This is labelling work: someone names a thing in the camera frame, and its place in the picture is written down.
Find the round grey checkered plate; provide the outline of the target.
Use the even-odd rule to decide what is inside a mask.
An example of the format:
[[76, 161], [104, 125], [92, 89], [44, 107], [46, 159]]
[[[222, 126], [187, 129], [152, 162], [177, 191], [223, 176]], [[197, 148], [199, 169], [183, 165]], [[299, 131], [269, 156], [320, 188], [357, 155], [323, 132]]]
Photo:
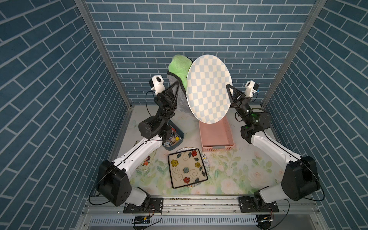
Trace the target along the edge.
[[214, 55], [203, 55], [191, 65], [187, 76], [186, 98], [193, 115], [201, 122], [214, 124], [230, 108], [227, 85], [232, 78], [227, 66]]

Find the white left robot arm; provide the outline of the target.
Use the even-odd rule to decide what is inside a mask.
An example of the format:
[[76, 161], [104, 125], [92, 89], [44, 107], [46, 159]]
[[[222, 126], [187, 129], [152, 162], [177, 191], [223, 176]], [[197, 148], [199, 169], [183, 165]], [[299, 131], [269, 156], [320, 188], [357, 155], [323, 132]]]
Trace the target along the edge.
[[169, 88], [157, 93], [154, 101], [158, 105], [156, 115], [139, 123], [143, 139], [121, 157], [99, 166], [94, 189], [116, 207], [128, 202], [135, 206], [146, 206], [149, 195], [143, 189], [133, 188], [130, 177], [154, 150], [169, 141], [172, 127], [170, 119], [175, 115], [180, 83], [176, 81]]

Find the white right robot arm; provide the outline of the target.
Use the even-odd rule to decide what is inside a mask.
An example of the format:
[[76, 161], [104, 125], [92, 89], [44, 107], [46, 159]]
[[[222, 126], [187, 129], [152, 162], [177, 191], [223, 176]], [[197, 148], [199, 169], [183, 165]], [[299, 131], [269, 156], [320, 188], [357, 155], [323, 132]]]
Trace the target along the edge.
[[252, 99], [249, 94], [230, 84], [226, 90], [231, 107], [236, 110], [236, 120], [245, 123], [241, 127], [241, 137], [270, 156], [284, 172], [279, 184], [254, 192], [255, 208], [261, 209], [279, 200], [298, 201], [321, 190], [316, 161], [310, 156], [298, 155], [269, 137], [265, 131], [270, 128], [272, 117], [263, 109], [252, 109], [248, 104]]

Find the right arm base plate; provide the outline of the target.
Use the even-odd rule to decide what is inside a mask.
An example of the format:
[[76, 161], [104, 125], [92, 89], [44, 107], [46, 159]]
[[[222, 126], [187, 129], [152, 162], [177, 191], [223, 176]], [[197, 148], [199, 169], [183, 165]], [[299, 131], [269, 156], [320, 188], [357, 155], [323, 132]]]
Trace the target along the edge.
[[238, 198], [241, 213], [277, 213], [279, 208], [276, 202], [265, 203], [259, 192], [253, 196], [241, 196]]

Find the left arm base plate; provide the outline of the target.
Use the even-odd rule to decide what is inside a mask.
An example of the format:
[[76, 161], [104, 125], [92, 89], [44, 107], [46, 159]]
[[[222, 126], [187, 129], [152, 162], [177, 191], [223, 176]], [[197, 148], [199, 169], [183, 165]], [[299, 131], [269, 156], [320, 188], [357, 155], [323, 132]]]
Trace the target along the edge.
[[162, 197], [148, 197], [140, 206], [126, 203], [123, 212], [125, 214], [158, 213], [163, 210], [163, 202]]

